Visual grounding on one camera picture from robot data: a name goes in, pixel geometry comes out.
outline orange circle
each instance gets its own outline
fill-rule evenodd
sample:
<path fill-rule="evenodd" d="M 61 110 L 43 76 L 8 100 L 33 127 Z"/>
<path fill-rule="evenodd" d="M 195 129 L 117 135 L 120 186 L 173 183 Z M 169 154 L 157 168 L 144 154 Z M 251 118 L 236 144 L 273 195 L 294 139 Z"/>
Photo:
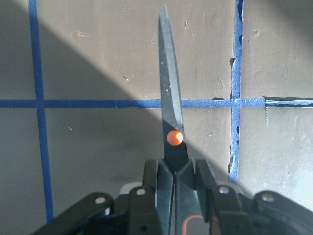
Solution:
<path fill-rule="evenodd" d="M 180 131 L 173 130 L 167 134 L 166 139 L 170 145 L 178 146 L 182 143 L 183 136 L 182 136 L 182 133 Z"/>

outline scissor blade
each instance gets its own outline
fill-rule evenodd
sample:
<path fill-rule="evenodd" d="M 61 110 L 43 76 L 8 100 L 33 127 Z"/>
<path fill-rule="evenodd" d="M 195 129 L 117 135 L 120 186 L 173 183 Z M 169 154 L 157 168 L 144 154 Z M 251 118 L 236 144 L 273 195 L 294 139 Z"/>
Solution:
<path fill-rule="evenodd" d="M 166 138 L 167 134 L 172 130 L 178 130 L 184 135 L 179 76 L 166 6 L 163 6 L 162 12 L 160 13 L 158 39 L 164 158 L 171 171 L 176 172 L 188 162 L 188 154 L 184 142 L 178 146 L 171 146 Z"/>

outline bolt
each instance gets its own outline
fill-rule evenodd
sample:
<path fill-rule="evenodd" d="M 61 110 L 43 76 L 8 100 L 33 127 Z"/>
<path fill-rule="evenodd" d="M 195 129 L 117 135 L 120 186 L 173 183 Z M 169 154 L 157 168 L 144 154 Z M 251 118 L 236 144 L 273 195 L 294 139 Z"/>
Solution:
<path fill-rule="evenodd" d="M 94 201 L 95 204 L 102 204 L 106 201 L 106 199 L 104 197 L 98 197 L 96 198 L 96 200 Z"/>
<path fill-rule="evenodd" d="M 229 193 L 229 188 L 225 186 L 220 186 L 219 187 L 219 192 L 222 194 L 228 194 Z"/>
<path fill-rule="evenodd" d="M 263 193 L 261 196 L 262 200 L 265 202 L 273 202 L 274 201 L 274 197 L 272 194 L 269 193 Z"/>
<path fill-rule="evenodd" d="M 144 188 L 140 188 L 136 191 L 136 194 L 138 196 L 141 196 L 141 195 L 145 195 L 146 194 L 146 190 Z"/>

